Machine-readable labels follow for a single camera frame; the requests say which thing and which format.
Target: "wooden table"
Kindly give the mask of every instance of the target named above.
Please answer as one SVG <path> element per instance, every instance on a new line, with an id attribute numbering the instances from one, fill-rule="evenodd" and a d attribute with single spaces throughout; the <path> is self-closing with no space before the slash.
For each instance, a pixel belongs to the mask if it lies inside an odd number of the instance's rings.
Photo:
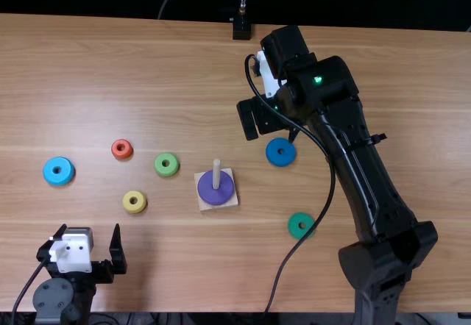
<path id="1" fill-rule="evenodd" d="M 62 16 L 0 16 L 0 310 L 11 310 L 37 266 L 38 247 L 62 223 L 92 227 L 93 258 L 109 258 L 121 224 L 128 274 L 98 286 L 95 310 L 261 311 L 276 270 L 294 245 L 286 224 L 317 213 L 328 189 L 319 150 L 300 135 L 288 168 L 265 158 L 287 132 L 245 141 L 236 104 L 252 94 L 230 24 Z M 439 242 L 400 299 L 401 312 L 470 311 L 471 35 L 452 32 L 302 27 L 319 59 L 341 56 L 360 89 L 378 151 L 420 221 Z M 119 162 L 114 140 L 135 154 Z M 161 152 L 180 171 L 155 173 Z M 77 169 L 71 185 L 42 177 L 51 157 Z M 218 157 L 235 173 L 240 206 L 201 213 L 194 174 Z M 121 198 L 141 190 L 149 206 L 128 215 Z M 337 189 L 327 217 L 290 260 L 274 311 L 351 312 L 353 289 L 337 251 L 357 241 Z M 32 294 L 20 307 L 32 310 Z"/>

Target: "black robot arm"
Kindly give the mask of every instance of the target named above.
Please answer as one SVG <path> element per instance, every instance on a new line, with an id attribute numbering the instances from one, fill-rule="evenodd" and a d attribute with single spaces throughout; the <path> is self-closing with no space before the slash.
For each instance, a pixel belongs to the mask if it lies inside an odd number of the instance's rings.
<path id="1" fill-rule="evenodd" d="M 436 230 L 417 222 L 392 184 L 375 148 L 386 136 L 368 132 L 344 61 L 318 61 L 296 26 L 273 31 L 261 46 L 272 76 L 286 80 L 265 100 L 320 139 L 350 204 L 359 242 L 341 249 L 339 260 L 355 288 L 354 324 L 393 325 L 400 292 L 437 242 Z M 294 140 L 296 132 L 256 97 L 237 107 L 247 140 L 258 137 L 255 125 L 261 134 L 290 129 Z"/>

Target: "wooden base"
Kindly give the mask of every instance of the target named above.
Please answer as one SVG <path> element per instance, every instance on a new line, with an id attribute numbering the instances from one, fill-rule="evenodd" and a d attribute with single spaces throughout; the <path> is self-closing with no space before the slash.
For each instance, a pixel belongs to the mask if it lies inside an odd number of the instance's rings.
<path id="1" fill-rule="evenodd" d="M 231 198 L 227 202 L 225 202 L 222 205 L 209 205 L 208 203 L 204 202 L 203 199 L 201 199 L 198 194 L 198 182 L 203 176 L 203 174 L 205 174 L 206 172 L 196 173 L 194 175 L 194 183 L 195 183 L 196 196 L 198 197 L 198 204 L 199 204 L 200 211 L 215 210 L 215 209 L 221 209 L 223 207 L 234 207 L 238 205 L 236 182 L 234 181 L 233 170 L 230 168 L 223 168 L 221 169 L 221 171 L 226 172 L 232 178 L 234 182 L 234 194 L 231 196 Z"/>

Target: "black clamp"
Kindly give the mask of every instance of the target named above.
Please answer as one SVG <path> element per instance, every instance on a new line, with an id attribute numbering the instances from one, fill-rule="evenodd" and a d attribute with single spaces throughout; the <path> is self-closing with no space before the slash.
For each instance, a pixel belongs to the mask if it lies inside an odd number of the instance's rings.
<path id="1" fill-rule="evenodd" d="M 353 151 L 357 149 L 358 147 L 363 147 L 363 146 L 368 146 L 368 145 L 376 145 L 377 143 L 380 143 L 381 141 L 387 139 L 388 137 L 386 136 L 385 133 L 383 134 L 374 134 L 368 137 L 365 140 L 355 142 L 353 141 L 349 146 L 348 149 L 349 151 Z"/>

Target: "black wire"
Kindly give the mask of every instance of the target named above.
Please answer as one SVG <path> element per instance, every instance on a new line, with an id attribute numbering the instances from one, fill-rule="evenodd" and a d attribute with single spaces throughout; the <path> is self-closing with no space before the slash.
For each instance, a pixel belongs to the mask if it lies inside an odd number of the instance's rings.
<path id="1" fill-rule="evenodd" d="M 149 314 L 150 314 L 150 317 L 153 320 L 153 323 L 151 323 L 151 324 L 159 325 L 160 313 L 158 312 L 157 314 L 155 314 L 155 318 L 154 318 L 154 314 L 152 312 L 150 312 Z"/>
<path id="2" fill-rule="evenodd" d="M 126 325 L 130 325 L 132 314 L 134 314 L 134 313 L 130 312 L 130 316 L 127 317 Z"/>
<path id="3" fill-rule="evenodd" d="M 108 315 L 108 314 L 104 314 L 104 313 L 100 313 L 100 312 L 91 312 L 90 313 L 90 316 L 92 315 L 96 315 L 96 316 L 103 316 L 104 318 L 108 318 L 108 319 L 111 319 L 111 320 L 114 320 L 118 325 L 119 325 L 119 321 L 116 320 L 116 318 L 114 318 L 113 316 L 111 315 Z"/>
<path id="4" fill-rule="evenodd" d="M 275 297 L 275 291 L 277 290 L 278 280 L 280 279 L 281 272 L 283 271 L 283 268 L 285 267 L 285 264 L 288 262 L 289 258 L 295 253 L 295 251 L 301 246 L 301 244 L 304 243 L 304 241 L 306 239 L 308 239 L 308 237 L 311 235 L 311 233 L 317 228 L 317 226 L 321 223 L 321 221 L 324 218 L 325 214 L 329 210 L 329 206 L 330 206 L 330 203 L 332 202 L 332 198 L 333 198 L 333 192 L 334 192 L 335 187 L 336 187 L 336 172 L 335 172 L 335 168 L 334 168 L 332 159 L 329 157 L 329 155 L 327 153 L 327 150 L 325 149 L 324 145 L 322 145 L 322 143 L 319 141 L 319 139 L 316 136 L 314 136 L 314 134 L 312 134 L 305 127 L 299 125 L 298 123 L 295 123 L 294 121 L 292 121 L 288 117 L 284 116 L 283 114 L 281 114 L 280 112 L 278 112 L 277 110 L 272 108 L 263 99 L 261 94 L 258 92 L 256 86 L 254 85 L 254 83 L 252 81 L 252 77 L 250 76 L 249 61 L 250 61 L 251 58 L 254 58 L 255 61 L 257 61 L 257 58 L 255 57 L 254 54 L 247 55 L 247 57 L 245 58 L 245 62 L 244 62 L 245 76 L 246 76 L 247 81 L 249 83 L 249 86 L 252 89 L 255 96 L 258 98 L 258 100 L 261 102 L 261 104 L 266 109 L 268 109 L 273 114 L 277 115 L 279 118 L 281 118 L 282 121 L 288 123 L 292 127 L 296 128 L 296 129 L 300 130 L 301 132 L 303 132 L 304 134 L 306 134 L 308 136 L 308 138 L 310 138 L 320 148 L 322 153 L 325 155 L 325 157 L 327 159 L 327 162 L 329 163 L 329 169 L 330 169 L 330 189 L 329 189 L 329 194 L 327 196 L 327 200 L 325 202 L 325 205 L 322 208 L 322 210 L 321 210 L 319 216 L 317 217 L 317 219 L 314 221 L 314 224 L 312 225 L 312 227 L 310 229 L 308 229 L 308 231 L 301 237 L 301 239 L 299 239 L 297 241 L 296 244 L 294 244 L 293 248 L 291 248 L 289 253 L 285 256 L 285 258 L 281 262 L 281 265 L 278 268 L 277 276 L 275 277 L 275 281 L 273 282 L 272 293 L 270 294 L 270 299 L 268 301 L 268 304 L 266 305 L 265 311 L 263 312 L 264 314 L 267 314 L 268 311 L 270 310 L 271 305 L 272 305 L 273 298 Z"/>
<path id="5" fill-rule="evenodd" d="M 44 258 L 43 261 L 38 265 L 35 272 L 32 273 L 31 277 L 29 278 L 28 282 L 24 285 L 23 289 L 20 292 L 20 295 L 16 299 L 15 305 L 13 305 L 12 310 L 12 325 L 15 325 L 15 317 L 16 311 L 18 310 L 18 306 L 20 305 L 21 300 L 23 299 L 26 291 L 28 290 L 29 286 L 31 286 L 32 282 L 35 280 L 36 276 L 39 274 L 43 266 L 48 262 L 48 258 Z"/>
<path id="6" fill-rule="evenodd" d="M 102 325 L 102 324 L 105 324 L 105 325 L 114 325 L 113 323 L 110 323 L 109 321 L 99 321 L 98 323 L 94 323 L 92 325 Z"/>
<path id="7" fill-rule="evenodd" d="M 424 315 L 420 314 L 419 312 L 415 312 L 414 314 L 417 315 L 419 318 L 421 318 L 427 325 L 432 325 L 432 323 L 429 320 L 427 320 L 427 318 Z"/>

